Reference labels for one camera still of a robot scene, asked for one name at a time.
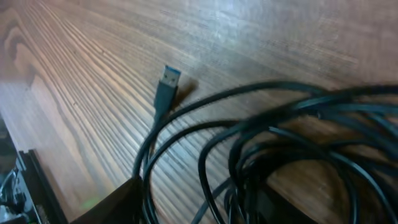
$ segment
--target wooden surface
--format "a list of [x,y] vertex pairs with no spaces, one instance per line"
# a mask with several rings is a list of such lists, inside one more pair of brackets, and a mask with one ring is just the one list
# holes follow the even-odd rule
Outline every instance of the wooden surface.
[[[259,80],[331,89],[396,82],[397,10],[395,0],[0,0],[0,112],[18,150],[36,148],[73,220],[131,175],[165,64],[182,71],[181,90],[194,90],[183,105]],[[296,97],[228,100],[174,122],[160,140]],[[309,122],[295,127],[309,136],[333,129]],[[202,203],[197,159],[211,135],[181,140],[155,167],[166,222],[188,223]],[[212,187],[228,173],[227,154],[211,153]],[[269,183],[320,223],[346,220],[344,190],[324,164],[289,165]],[[203,222],[212,222],[209,213]]]

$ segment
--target cord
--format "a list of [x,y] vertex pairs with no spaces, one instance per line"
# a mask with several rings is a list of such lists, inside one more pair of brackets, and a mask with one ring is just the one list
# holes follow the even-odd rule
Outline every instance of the cord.
[[[215,203],[215,198],[224,190],[227,190],[224,208],[229,215],[228,223],[238,223],[239,220],[250,224],[259,223],[259,220],[263,218],[261,218],[261,213],[248,207],[245,201],[256,201],[256,190],[261,189],[261,184],[264,184],[264,180],[276,169],[294,161],[308,159],[326,161],[336,169],[349,196],[349,223],[362,223],[359,218],[361,199],[356,189],[358,186],[355,186],[348,175],[349,172],[364,179],[372,187],[389,222],[398,223],[398,194],[396,189],[387,184],[376,172],[396,177],[397,167],[387,162],[374,161],[341,150],[346,146],[362,144],[382,151],[390,162],[396,161],[398,158],[398,150],[395,147],[397,144],[397,128],[395,124],[386,119],[386,116],[397,115],[398,106],[357,103],[356,99],[368,95],[396,95],[398,94],[398,85],[373,85],[327,91],[317,86],[296,82],[261,82],[222,91],[166,115],[171,110],[180,76],[179,72],[167,67],[165,73],[170,72],[174,77],[173,82],[171,82],[171,79],[164,80],[164,76],[160,83],[173,83],[167,85],[171,88],[164,88],[162,87],[164,85],[159,85],[157,92],[162,94],[157,93],[155,97],[156,113],[158,114],[158,111],[161,111],[162,115],[155,116],[155,125],[142,143],[132,170],[132,178],[139,179],[141,165],[144,163],[142,166],[143,217],[147,223],[159,223],[149,187],[150,173],[155,163],[179,139],[199,130],[211,128],[224,128],[224,130],[210,139],[200,153],[198,171],[206,202],[201,206],[192,223],[199,223],[207,208],[211,210],[217,223],[225,223]],[[225,98],[271,89],[302,91],[309,93],[309,96],[245,119],[208,121],[196,124],[171,136],[155,153],[149,153],[151,146],[156,142],[157,135],[173,120]],[[374,125],[369,125],[369,123],[363,122],[357,117],[348,116],[352,113],[371,121]],[[280,124],[301,116],[314,116],[321,120],[332,121],[362,134],[366,139],[339,140],[319,144],[299,133],[279,127]],[[275,134],[278,139],[257,143],[242,153],[243,148],[251,139],[264,132]],[[238,138],[229,153],[228,169],[230,177],[211,192],[205,169],[207,155],[217,144],[233,136],[238,136]]]

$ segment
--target black wire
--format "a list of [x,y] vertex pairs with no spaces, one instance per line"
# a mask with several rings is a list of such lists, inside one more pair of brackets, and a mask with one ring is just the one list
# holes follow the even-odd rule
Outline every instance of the black wire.
[[[218,100],[230,96],[248,93],[264,89],[304,91],[310,94],[303,100],[297,100],[277,108],[264,111],[250,118],[240,121],[211,121],[198,124],[184,129],[173,135],[152,155],[149,153],[151,145],[155,143],[157,135],[170,122],[202,106],[209,105]],[[263,82],[239,88],[223,91],[203,100],[197,101],[182,108],[169,117],[159,121],[152,128],[148,137],[143,142],[133,167],[132,177],[139,178],[141,164],[144,161],[143,189],[144,189],[144,218],[148,223],[158,223],[152,195],[150,194],[150,172],[161,155],[180,138],[190,133],[208,128],[224,127],[215,137],[210,139],[203,147],[198,160],[198,171],[206,202],[195,215],[192,223],[199,223],[205,211],[210,208],[217,223],[224,223],[218,210],[215,198],[222,191],[227,190],[224,198],[224,208],[229,220],[228,223],[236,223],[241,219],[245,223],[255,224],[258,222],[259,214],[253,209],[247,210],[243,205],[244,198],[253,197],[253,190],[260,187],[259,182],[251,180],[264,180],[280,166],[297,160],[321,159],[330,163],[337,171],[345,184],[349,196],[349,222],[359,223],[359,200],[358,191],[348,175],[348,171],[354,172],[374,189],[384,211],[391,223],[397,223],[396,205],[398,196],[396,190],[380,178],[375,170],[387,175],[396,176],[397,168],[381,161],[370,158],[340,152],[340,149],[348,145],[364,144],[386,153],[386,156],[394,161],[398,158],[396,149],[398,132],[390,121],[385,119],[389,114],[398,114],[397,105],[355,103],[355,98],[364,95],[391,95],[398,94],[398,86],[374,85],[350,88],[347,90],[325,91],[322,88],[294,82]],[[383,135],[376,127],[362,123],[360,120],[345,116],[345,113],[357,113],[371,120],[377,127],[382,128],[388,134]],[[315,143],[304,136],[293,131],[278,128],[278,125],[290,121],[299,116],[318,116],[320,119],[329,120],[361,133],[366,139],[349,139],[333,141],[328,144]],[[260,142],[255,144],[241,155],[242,149],[252,138],[263,132],[270,132],[278,136],[276,141]],[[238,135],[234,142],[228,159],[230,178],[226,179],[219,187],[211,192],[205,169],[208,153],[224,140]]]

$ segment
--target brown tabletop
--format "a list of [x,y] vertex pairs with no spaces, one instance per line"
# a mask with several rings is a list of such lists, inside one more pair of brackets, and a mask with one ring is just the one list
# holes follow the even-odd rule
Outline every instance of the brown tabletop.
[[[36,149],[69,220],[131,176],[150,130],[164,65],[182,72],[187,105],[233,86],[295,80],[343,88],[398,80],[396,0],[3,0],[0,112],[18,150]],[[160,141],[198,121],[244,118],[293,98],[269,91],[184,116]],[[309,136],[335,127],[290,124]],[[204,196],[200,132],[157,163],[159,216],[188,223]],[[207,162],[212,187],[228,175],[228,142]],[[268,183],[320,223],[347,219],[345,191],[317,161],[296,162]],[[203,219],[212,222],[210,212]]]

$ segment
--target wood grain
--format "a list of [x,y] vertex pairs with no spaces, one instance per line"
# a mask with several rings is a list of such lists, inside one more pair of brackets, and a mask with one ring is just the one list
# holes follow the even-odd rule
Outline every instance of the wood grain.
[[[0,112],[18,150],[38,151],[72,221],[129,178],[165,64],[182,71],[182,90],[197,87],[182,105],[259,80],[330,89],[396,82],[397,10],[394,0],[1,0]],[[297,97],[227,100],[174,122],[160,141],[198,121]],[[317,138],[337,130],[306,119],[291,125]],[[153,191],[166,222],[190,222],[202,203],[197,159],[212,134],[179,141],[156,165]],[[207,162],[212,187],[228,173],[228,144]],[[319,223],[346,220],[345,191],[321,162],[286,166],[268,182]],[[209,213],[203,222],[212,222]]]

